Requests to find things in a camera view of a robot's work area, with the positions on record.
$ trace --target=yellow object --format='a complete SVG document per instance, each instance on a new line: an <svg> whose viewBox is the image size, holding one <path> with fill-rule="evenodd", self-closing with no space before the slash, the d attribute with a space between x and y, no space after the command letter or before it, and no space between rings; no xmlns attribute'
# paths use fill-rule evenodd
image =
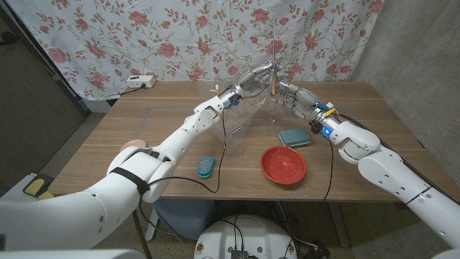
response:
<svg viewBox="0 0 460 259"><path fill-rule="evenodd" d="M24 192L26 194L35 196L37 192L42 188L43 184L45 183L45 180L43 179L37 179L33 183L31 183L25 190Z"/></svg>
<svg viewBox="0 0 460 259"><path fill-rule="evenodd" d="M333 112L335 112L335 111L336 111L336 108L332 108L332 109L328 110L327 112L325 112L325 113L323 114L323 116L326 117L326 116L330 115L331 113L333 113Z"/></svg>
<svg viewBox="0 0 460 259"><path fill-rule="evenodd" d="M276 71L275 71L275 74L273 75L273 79L272 79L272 96L276 94L277 81L278 81L278 78L277 78Z"/></svg>
<svg viewBox="0 0 460 259"><path fill-rule="evenodd" d="M39 201L43 199L49 199L49 198L54 198L54 195L52 195L49 191L46 191L42 195L38 196Z"/></svg>

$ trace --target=power strip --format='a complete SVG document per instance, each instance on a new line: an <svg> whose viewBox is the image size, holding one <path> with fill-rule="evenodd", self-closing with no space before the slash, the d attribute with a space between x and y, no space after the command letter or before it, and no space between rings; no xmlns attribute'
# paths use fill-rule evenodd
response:
<svg viewBox="0 0 460 259"><path fill-rule="evenodd" d="M156 80L154 76L130 76L126 82L129 88L139 88L143 83L145 88L152 88Z"/></svg>

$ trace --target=gray wall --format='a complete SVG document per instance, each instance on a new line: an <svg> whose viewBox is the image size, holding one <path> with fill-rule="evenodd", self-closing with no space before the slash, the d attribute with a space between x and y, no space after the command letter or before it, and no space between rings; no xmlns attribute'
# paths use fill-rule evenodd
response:
<svg viewBox="0 0 460 259"><path fill-rule="evenodd" d="M352 81L371 83L460 186L460 1L386 0Z"/></svg>

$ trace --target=black strap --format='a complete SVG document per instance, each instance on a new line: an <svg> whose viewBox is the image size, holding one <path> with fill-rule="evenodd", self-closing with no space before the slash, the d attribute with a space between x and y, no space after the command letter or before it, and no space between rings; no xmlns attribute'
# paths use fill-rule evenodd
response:
<svg viewBox="0 0 460 259"><path fill-rule="evenodd" d="M125 170L123 168L115 168L110 173L118 173L120 176L124 176L128 178L131 182L135 183L137 185L137 191L141 196L144 195L146 191L150 190L150 186L147 184L146 181L142 180L141 178L129 172L128 170Z"/></svg>

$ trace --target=blue led light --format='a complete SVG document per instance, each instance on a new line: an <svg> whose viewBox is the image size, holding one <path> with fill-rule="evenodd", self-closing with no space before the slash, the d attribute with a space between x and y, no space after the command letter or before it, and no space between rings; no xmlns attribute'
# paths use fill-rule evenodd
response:
<svg viewBox="0 0 460 259"><path fill-rule="evenodd" d="M325 139L328 139L328 138L329 138L329 135L331 134L331 132L332 132L332 131L331 131L329 128L323 127L323 128L321 129L321 131L319 132L319 134L320 134L321 136L323 136Z"/></svg>

